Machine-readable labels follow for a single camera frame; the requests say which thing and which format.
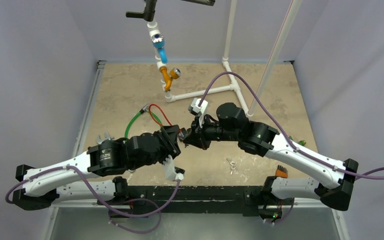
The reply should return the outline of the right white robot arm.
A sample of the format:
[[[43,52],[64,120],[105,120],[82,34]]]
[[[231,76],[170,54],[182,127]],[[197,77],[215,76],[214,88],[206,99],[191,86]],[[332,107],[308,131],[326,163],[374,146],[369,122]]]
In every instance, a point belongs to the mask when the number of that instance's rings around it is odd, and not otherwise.
[[[297,146],[277,129],[249,120],[244,110],[232,102],[220,105],[217,120],[204,114],[204,107],[190,106],[195,116],[190,128],[182,128],[180,141],[207,150],[213,141],[236,142],[244,152],[285,163],[308,178],[269,177],[260,196],[268,204],[289,198],[320,200],[324,205],[347,211],[351,202],[359,164],[349,158],[341,161]]]

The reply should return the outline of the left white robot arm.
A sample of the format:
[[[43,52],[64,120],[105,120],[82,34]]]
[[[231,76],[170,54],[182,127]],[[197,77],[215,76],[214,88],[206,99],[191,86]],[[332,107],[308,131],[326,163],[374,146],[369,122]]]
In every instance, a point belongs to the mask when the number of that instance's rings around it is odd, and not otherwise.
[[[56,200],[86,199],[88,195],[78,184],[83,181],[91,194],[101,201],[114,201],[118,205],[129,199],[126,180],[102,182],[96,186],[88,179],[122,175],[128,170],[161,164],[166,180],[180,183],[185,171],[174,164],[181,150],[178,145],[178,125],[162,126],[131,138],[104,140],[83,153],[47,167],[17,166],[18,184],[5,196],[5,201],[27,211],[48,208]]]

